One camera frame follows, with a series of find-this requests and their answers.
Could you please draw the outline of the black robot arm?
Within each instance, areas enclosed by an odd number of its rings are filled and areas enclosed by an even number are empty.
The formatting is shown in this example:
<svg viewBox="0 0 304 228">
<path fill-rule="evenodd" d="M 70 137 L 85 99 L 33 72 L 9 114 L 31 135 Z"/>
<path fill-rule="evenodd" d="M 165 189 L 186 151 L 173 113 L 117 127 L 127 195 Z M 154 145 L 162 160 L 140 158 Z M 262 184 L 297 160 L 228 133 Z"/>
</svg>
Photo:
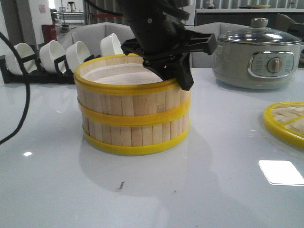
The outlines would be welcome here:
<svg viewBox="0 0 304 228">
<path fill-rule="evenodd" d="M 124 19 L 135 38 L 122 44 L 123 52 L 146 61 L 175 59 L 190 52 L 212 55 L 217 47 L 214 34 L 185 28 L 190 13 L 183 8 L 190 0 L 120 0 Z"/>
</svg>

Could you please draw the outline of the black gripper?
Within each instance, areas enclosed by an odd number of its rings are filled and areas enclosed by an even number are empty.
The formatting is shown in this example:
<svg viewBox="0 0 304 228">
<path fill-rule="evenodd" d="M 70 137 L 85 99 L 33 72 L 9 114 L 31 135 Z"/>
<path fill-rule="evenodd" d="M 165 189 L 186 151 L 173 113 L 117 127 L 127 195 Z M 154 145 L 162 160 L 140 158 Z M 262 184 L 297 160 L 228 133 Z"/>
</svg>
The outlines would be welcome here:
<svg viewBox="0 0 304 228">
<path fill-rule="evenodd" d="M 180 20 L 166 14 L 146 15 L 129 25 L 135 38 L 122 44 L 123 52 L 137 54 L 148 62 L 168 58 L 164 79 L 176 78 L 182 90 L 190 90 L 194 84 L 189 52 L 212 55 L 217 47 L 214 34 L 188 30 Z"/>
</svg>

